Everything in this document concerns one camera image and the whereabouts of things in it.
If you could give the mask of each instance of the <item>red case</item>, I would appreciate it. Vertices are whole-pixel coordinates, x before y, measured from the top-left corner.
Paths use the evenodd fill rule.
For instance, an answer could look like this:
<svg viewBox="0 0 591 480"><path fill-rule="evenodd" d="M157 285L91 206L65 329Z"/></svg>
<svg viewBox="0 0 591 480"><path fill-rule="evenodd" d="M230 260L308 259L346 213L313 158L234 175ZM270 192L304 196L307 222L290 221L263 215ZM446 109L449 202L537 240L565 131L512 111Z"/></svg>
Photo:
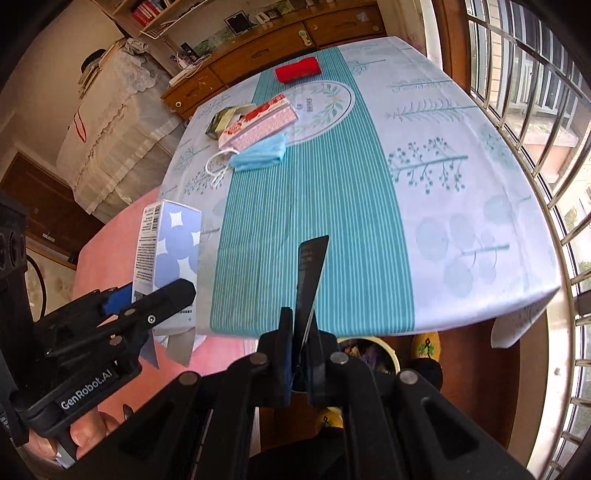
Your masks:
<svg viewBox="0 0 591 480"><path fill-rule="evenodd" d="M303 77L322 73L316 57L306 57L291 65L283 65L275 69L277 80L281 83L290 83Z"/></svg>

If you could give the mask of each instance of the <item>wall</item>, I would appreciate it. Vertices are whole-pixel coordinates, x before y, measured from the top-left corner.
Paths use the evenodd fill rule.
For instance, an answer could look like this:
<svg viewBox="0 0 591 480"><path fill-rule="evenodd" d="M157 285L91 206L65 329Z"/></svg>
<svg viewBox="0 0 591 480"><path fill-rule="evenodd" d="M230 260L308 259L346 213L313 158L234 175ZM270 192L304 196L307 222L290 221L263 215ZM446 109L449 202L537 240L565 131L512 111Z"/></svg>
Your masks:
<svg viewBox="0 0 591 480"><path fill-rule="evenodd" d="M121 37L90 0L74 0L37 36L0 93L0 176L16 150L57 174L57 154L79 104L80 66Z"/></svg>
<svg viewBox="0 0 591 480"><path fill-rule="evenodd" d="M250 11L274 3L273 0L213 0L184 17L168 32L177 45L196 47L203 40L227 27L225 18L240 10Z"/></svg>

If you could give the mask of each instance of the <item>white box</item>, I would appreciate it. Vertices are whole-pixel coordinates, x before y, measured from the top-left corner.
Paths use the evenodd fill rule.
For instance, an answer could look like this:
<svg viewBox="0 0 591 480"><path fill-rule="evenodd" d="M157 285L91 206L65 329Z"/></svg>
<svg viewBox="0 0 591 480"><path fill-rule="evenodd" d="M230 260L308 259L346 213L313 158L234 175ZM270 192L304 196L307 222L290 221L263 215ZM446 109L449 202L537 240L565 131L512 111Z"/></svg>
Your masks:
<svg viewBox="0 0 591 480"><path fill-rule="evenodd" d="M133 301L178 278L197 290L202 213L168 200L144 209L135 253ZM196 326L196 302L153 328L155 336L178 335Z"/></svg>

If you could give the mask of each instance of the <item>drawer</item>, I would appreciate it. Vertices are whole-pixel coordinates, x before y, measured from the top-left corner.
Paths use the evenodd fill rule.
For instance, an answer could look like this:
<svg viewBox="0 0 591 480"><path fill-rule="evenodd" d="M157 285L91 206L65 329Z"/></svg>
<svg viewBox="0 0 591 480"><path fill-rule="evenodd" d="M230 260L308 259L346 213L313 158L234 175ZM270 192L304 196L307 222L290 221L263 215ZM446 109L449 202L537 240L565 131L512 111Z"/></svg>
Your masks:
<svg viewBox="0 0 591 480"><path fill-rule="evenodd" d="M223 83L232 85L239 79L315 49L304 24L298 22L237 48L216 60L211 69Z"/></svg>
<svg viewBox="0 0 591 480"><path fill-rule="evenodd" d="M198 71L163 98L164 103L181 113L223 87L209 69Z"/></svg>
<svg viewBox="0 0 591 480"><path fill-rule="evenodd" d="M312 40L319 47L351 38L386 33L382 15L376 5L320 15L304 23Z"/></svg>
<svg viewBox="0 0 591 480"><path fill-rule="evenodd" d="M195 103L195 105L187 108L186 110L183 110L180 113L180 116L182 116L185 120L190 120L190 118L193 116L193 114L195 113L195 110L197 110L197 108L199 108L201 105L203 105L205 102L207 102L208 100L211 100L213 97L215 97L216 95L222 93L224 90L226 90L226 87L222 87L221 89L219 89L217 92L212 93L210 96L205 97L203 100L199 100L197 103Z"/></svg>

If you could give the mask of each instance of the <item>oval floral emblem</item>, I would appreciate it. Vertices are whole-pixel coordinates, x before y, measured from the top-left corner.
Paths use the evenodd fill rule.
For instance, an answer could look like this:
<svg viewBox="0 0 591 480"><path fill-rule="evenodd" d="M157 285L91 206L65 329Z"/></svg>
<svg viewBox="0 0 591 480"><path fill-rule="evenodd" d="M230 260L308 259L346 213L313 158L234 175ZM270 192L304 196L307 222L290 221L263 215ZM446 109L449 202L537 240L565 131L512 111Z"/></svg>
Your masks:
<svg viewBox="0 0 591 480"><path fill-rule="evenodd" d="M283 92L299 120L285 130L290 145L306 142L342 122L353 109L355 94L343 83L309 82Z"/></svg>

